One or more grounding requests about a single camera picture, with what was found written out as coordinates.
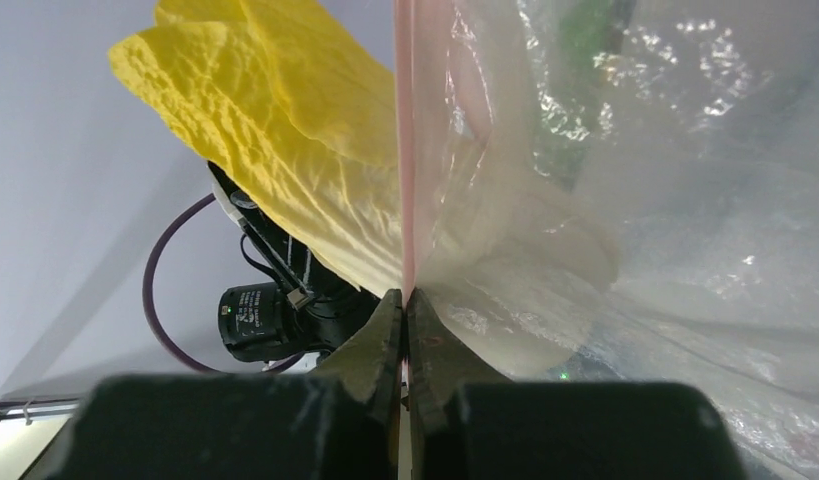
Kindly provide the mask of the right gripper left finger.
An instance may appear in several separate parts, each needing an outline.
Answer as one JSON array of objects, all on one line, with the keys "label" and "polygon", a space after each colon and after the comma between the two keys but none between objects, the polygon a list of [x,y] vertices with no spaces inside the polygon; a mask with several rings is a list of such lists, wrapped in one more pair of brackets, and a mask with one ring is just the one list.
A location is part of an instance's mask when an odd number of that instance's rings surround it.
[{"label": "right gripper left finger", "polygon": [[402,292],[387,291],[367,323],[312,374],[336,380],[375,422],[392,420],[400,385]]}]

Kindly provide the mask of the clear zip top bag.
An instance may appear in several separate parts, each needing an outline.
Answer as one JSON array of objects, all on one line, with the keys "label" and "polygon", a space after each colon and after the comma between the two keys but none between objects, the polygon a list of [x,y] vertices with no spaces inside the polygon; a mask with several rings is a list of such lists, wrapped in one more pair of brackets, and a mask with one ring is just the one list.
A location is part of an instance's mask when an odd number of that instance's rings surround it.
[{"label": "clear zip top bag", "polygon": [[819,479],[819,1],[399,1],[395,47],[403,287]]}]

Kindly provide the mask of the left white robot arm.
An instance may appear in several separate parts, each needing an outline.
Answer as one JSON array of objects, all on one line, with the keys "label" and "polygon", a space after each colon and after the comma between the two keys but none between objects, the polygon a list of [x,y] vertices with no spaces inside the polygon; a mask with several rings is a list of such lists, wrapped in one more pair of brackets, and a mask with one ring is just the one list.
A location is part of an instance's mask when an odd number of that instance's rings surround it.
[{"label": "left white robot arm", "polygon": [[245,262],[268,277],[222,294],[217,322],[226,350],[246,363],[335,351],[368,322],[380,298],[330,271],[220,167],[208,168],[216,199],[242,231]]}]

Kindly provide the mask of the yellow napa cabbage toy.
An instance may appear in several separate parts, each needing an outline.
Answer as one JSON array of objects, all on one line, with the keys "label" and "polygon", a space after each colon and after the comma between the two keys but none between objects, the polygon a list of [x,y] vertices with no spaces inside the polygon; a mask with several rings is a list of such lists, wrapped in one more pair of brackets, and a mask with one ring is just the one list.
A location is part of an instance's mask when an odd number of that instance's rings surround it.
[{"label": "yellow napa cabbage toy", "polygon": [[353,289],[424,294],[510,377],[593,351],[615,238],[536,170],[514,1],[400,1],[392,67],[318,1],[161,1],[113,75]]}]

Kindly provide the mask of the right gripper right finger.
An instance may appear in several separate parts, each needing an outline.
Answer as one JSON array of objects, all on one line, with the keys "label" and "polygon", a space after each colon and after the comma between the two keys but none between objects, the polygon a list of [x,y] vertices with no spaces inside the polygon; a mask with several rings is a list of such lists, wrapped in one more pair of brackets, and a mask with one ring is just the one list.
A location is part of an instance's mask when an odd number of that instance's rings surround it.
[{"label": "right gripper right finger", "polygon": [[444,325],[422,290],[412,292],[406,316],[413,432],[492,430],[495,411],[482,395],[509,379]]}]

